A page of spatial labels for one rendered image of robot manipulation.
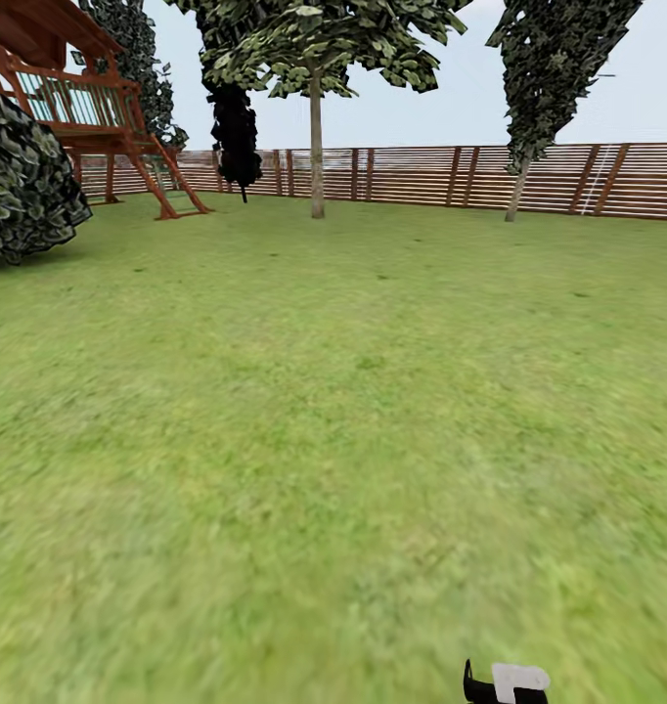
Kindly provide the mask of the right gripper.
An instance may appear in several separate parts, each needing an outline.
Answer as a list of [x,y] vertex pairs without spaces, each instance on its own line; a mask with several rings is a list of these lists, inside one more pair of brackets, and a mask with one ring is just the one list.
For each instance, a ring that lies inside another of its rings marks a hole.
[[[470,676],[470,668],[471,665],[467,659],[464,675],[464,692],[467,701],[471,701],[472,704],[500,704],[497,701],[494,685],[485,682],[475,682]],[[547,704],[545,692],[539,692],[536,689],[515,687],[514,698],[516,704]]]

